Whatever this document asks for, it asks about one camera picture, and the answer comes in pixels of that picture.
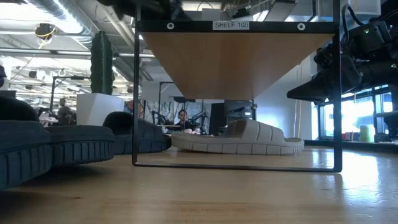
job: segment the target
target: black metal shelf frame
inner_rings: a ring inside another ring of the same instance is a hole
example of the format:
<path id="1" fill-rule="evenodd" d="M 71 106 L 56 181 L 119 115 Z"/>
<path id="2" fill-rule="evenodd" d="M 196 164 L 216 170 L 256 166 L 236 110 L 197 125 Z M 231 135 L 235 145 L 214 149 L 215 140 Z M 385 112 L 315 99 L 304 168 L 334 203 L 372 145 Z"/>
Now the black metal shelf frame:
<path id="1" fill-rule="evenodd" d="M 333 0 L 333 22 L 250 22 L 249 30 L 213 30 L 213 21 L 141 21 L 141 6 L 136 6 L 136 33 L 134 54 L 140 53 L 140 32 L 239 32 L 239 33 L 282 33 L 282 34 L 334 34 L 333 36 L 333 114 L 334 114 L 334 166 L 327 168 L 298 167 L 258 167 L 258 166 L 221 166 L 206 164 L 151 164 L 137 161 L 138 152 L 138 113 L 134 113 L 132 164 L 141 167 L 171 167 L 196 169 L 231 169 L 231 170 L 268 170 L 290 172 L 341 172 L 343 168 L 343 149 L 341 139 L 341 60 L 340 60 L 340 0 Z M 139 64 L 140 58 L 134 57 L 134 111 L 139 106 Z"/>

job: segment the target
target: window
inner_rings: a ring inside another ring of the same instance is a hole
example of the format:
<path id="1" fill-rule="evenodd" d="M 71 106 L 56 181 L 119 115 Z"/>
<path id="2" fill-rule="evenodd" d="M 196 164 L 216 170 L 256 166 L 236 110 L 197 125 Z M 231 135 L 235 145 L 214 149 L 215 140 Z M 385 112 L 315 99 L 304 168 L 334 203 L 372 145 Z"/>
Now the window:
<path id="1" fill-rule="evenodd" d="M 387 113 L 392 111 L 392 97 L 391 93 L 383 93 L 376 95 L 376 112 Z M 377 118 L 377 133 L 388 134 L 388 126 L 384 123 L 384 118 Z"/>
<path id="2" fill-rule="evenodd" d="M 359 132 L 361 125 L 373 124 L 377 133 L 388 134 L 388 127 L 382 118 L 374 118 L 376 113 L 392 111 L 392 97 L 388 85 L 378 86 L 358 92 L 355 96 L 347 93 L 342 96 L 342 133 Z M 333 138 L 333 103 L 319 106 L 320 139 Z"/>
<path id="3" fill-rule="evenodd" d="M 341 103 L 342 133 L 359 132 L 359 127 L 364 124 L 373 124 L 373 100 L 365 97 L 356 100 L 348 100 Z M 324 107 L 324 136 L 333 137 L 333 105 Z"/>

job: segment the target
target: white planter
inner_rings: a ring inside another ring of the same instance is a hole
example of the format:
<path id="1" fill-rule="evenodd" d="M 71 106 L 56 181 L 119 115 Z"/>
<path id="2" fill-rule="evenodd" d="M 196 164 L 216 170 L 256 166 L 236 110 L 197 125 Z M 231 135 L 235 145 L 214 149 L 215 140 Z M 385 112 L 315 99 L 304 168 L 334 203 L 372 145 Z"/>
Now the white planter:
<path id="1" fill-rule="evenodd" d="M 124 100 L 101 93 L 77 95 L 77 125 L 102 126 L 108 114 L 124 110 Z"/>

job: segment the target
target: metal frame leg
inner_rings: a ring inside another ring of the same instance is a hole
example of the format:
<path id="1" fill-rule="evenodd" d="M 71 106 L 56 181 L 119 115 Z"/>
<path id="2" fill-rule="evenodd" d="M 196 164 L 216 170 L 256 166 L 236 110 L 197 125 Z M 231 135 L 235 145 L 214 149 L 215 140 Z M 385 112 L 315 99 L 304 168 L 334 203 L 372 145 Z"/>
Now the metal frame leg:
<path id="1" fill-rule="evenodd" d="M 334 122 L 334 168 L 341 172 L 343 168 L 343 148 L 341 137 L 341 45 L 340 45 L 340 0 L 333 1 L 333 22 L 336 33 L 333 37 L 333 122 Z"/>
<path id="2" fill-rule="evenodd" d="M 51 87 L 51 99 L 50 99 L 50 111 L 52 113 L 52 108 L 54 107 L 54 94 L 55 94 L 55 81 L 58 77 L 52 77 L 52 87 Z"/>
<path id="3" fill-rule="evenodd" d="M 139 21 L 141 20 L 141 5 L 136 4 L 136 35 L 134 36 L 134 115 L 133 115 L 133 127 L 132 127 L 132 163 L 136 165 L 137 163 L 137 153 L 138 153 L 138 116 L 139 116 L 139 104 L 138 104 L 138 94 L 139 94 L 139 62 L 140 62 L 140 50 L 139 50 Z"/>

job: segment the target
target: man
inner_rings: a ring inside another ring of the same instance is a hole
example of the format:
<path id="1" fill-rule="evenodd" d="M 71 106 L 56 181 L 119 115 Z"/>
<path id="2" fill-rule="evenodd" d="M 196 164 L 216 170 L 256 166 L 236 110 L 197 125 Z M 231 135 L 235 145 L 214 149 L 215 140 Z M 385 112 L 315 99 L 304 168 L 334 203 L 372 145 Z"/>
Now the man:
<path id="1" fill-rule="evenodd" d="M 6 71 L 5 71 L 4 67 L 0 65 L 0 88 L 6 82 L 6 78 L 7 78 Z"/>
<path id="2" fill-rule="evenodd" d="M 73 111 L 68 106 L 65 106 L 66 103 L 66 99 L 60 100 L 60 109 L 58 110 L 59 125 L 69 125 L 73 119 Z"/>

